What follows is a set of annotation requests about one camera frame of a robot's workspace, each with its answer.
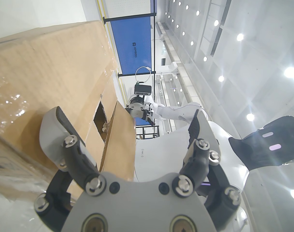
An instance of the metal bolt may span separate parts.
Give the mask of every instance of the metal bolt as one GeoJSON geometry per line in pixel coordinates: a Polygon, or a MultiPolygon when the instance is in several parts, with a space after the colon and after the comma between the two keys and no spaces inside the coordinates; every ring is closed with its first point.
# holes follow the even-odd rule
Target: metal bolt
{"type": "Polygon", "coordinates": [[[186,179],[181,179],[178,182],[178,187],[183,191],[183,192],[187,192],[190,189],[190,184],[188,183],[188,181],[186,179]]]}
{"type": "Polygon", "coordinates": [[[73,146],[78,141],[77,136],[70,135],[64,139],[64,142],[66,144],[66,148],[73,146]]]}
{"type": "Polygon", "coordinates": [[[209,142],[205,141],[204,139],[198,139],[195,143],[199,148],[203,150],[209,149],[209,142]]]}
{"type": "Polygon", "coordinates": [[[241,198],[238,190],[232,187],[227,187],[224,191],[224,194],[226,194],[232,200],[233,205],[240,205],[241,198]]]}
{"type": "Polygon", "coordinates": [[[45,197],[46,197],[46,194],[42,193],[36,198],[34,202],[34,209],[37,212],[43,212],[49,206],[49,202],[46,200],[45,197]]]}
{"type": "Polygon", "coordinates": [[[66,168],[66,164],[65,164],[65,160],[64,159],[61,160],[60,167],[61,168],[66,168]]]}

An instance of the yellow stripe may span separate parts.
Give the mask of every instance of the yellow stripe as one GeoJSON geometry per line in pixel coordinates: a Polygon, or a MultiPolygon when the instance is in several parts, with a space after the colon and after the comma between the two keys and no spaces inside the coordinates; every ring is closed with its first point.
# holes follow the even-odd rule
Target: yellow stripe
{"type": "MultiPolygon", "coordinates": [[[[97,2],[97,5],[98,5],[98,7],[99,7],[99,10],[100,10],[101,19],[103,20],[103,15],[102,15],[102,10],[101,10],[101,7],[100,7],[99,0],[96,0],[96,2],[97,2]]],[[[103,11],[104,11],[104,16],[106,17],[105,9],[104,9],[104,4],[103,4],[103,0],[101,0],[101,3],[102,3],[103,11]]],[[[109,31],[108,26],[107,26],[107,29],[108,29],[108,35],[109,35],[109,38],[110,38],[110,42],[111,42],[111,44],[113,44],[113,41],[112,41],[112,39],[111,39],[111,35],[110,35],[110,31],[109,31]]],[[[122,82],[122,79],[118,77],[117,72],[116,72],[116,76],[117,76],[117,78],[118,78],[118,85],[119,85],[120,90],[121,90],[121,93],[122,93],[122,99],[123,99],[123,101],[124,101],[124,105],[127,105],[126,94],[125,94],[125,90],[124,90],[124,88],[123,88],[123,82],[122,82]]]]}

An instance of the cardboard box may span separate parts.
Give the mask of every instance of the cardboard box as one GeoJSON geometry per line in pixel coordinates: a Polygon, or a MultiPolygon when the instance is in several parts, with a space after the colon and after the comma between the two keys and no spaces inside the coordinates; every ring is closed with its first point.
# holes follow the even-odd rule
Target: cardboard box
{"type": "Polygon", "coordinates": [[[61,107],[102,170],[108,167],[117,176],[133,178],[135,129],[117,102],[112,79],[116,66],[101,21],[33,29],[0,39],[0,153],[13,164],[3,166],[6,162],[0,159],[0,185],[9,177],[23,183],[26,175],[11,169],[17,166],[44,185],[57,171],[39,145],[42,117],[55,106],[61,107]],[[110,120],[114,122],[103,132],[110,120]],[[127,137],[116,145],[120,134],[127,137]],[[123,155],[118,158],[128,167],[111,164],[115,153],[123,155]]]}

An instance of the hole in cardboard box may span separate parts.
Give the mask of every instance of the hole in cardboard box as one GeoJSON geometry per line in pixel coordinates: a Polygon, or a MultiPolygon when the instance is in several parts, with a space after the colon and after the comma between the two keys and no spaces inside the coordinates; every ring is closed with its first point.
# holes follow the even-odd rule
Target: hole in cardboard box
{"type": "Polygon", "coordinates": [[[96,125],[96,128],[102,137],[103,142],[105,142],[107,133],[103,132],[103,126],[107,122],[106,115],[104,112],[104,107],[102,105],[102,102],[100,102],[99,107],[96,110],[95,116],[94,116],[94,124],[96,125]]]}

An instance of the ceiling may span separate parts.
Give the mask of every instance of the ceiling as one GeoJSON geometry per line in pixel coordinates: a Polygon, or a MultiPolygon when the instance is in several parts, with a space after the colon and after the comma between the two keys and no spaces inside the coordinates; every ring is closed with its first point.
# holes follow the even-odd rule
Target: ceiling
{"type": "MultiPolygon", "coordinates": [[[[214,122],[243,138],[294,116],[294,78],[284,75],[294,67],[294,0],[166,0],[165,11],[161,22],[214,122]]],[[[245,192],[257,231],[294,232],[291,189],[294,164],[250,173],[245,192]]]]}

